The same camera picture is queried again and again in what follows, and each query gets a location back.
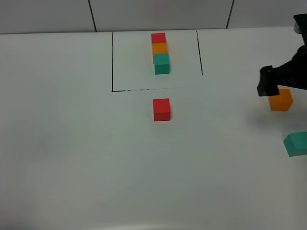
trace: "white wall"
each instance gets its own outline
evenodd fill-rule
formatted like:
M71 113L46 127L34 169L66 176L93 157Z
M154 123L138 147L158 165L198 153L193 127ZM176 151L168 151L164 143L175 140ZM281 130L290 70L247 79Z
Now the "white wall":
M307 13L307 0L235 0L229 28L294 25L295 14Z
M91 0L97 31L225 28L232 0Z
M87 0L0 1L0 34L94 31Z

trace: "white table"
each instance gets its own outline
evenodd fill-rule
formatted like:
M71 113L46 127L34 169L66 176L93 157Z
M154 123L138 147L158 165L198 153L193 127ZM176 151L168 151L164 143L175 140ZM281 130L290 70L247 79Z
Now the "white table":
M202 75L196 31L167 32L164 79L150 32L113 36L113 81L112 33L0 36L1 223L306 229L307 157L289 158L283 139L307 130L307 92L292 90L290 111L272 113L256 90L259 69L287 62L300 36L198 31ZM170 122L153 121L155 98L170 98Z

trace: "cube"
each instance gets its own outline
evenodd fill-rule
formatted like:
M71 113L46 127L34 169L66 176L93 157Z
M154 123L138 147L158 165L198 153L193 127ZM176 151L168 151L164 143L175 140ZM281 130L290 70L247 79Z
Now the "cube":
M171 105L169 98L153 100L153 119L154 121L170 121Z
M279 95L269 96L272 111L288 111L293 103L289 89L279 89Z
M152 43L166 43L165 33L152 34Z
M168 74L170 72L169 55L168 54L154 54L154 73Z
M307 132L290 133L283 141L289 157L307 154Z

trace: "block tower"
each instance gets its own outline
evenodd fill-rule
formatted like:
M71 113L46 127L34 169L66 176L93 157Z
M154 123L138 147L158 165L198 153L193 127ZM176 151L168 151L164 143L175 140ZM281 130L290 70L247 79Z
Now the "block tower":
M170 72L170 62L165 33L152 34L152 46L154 73L168 74Z

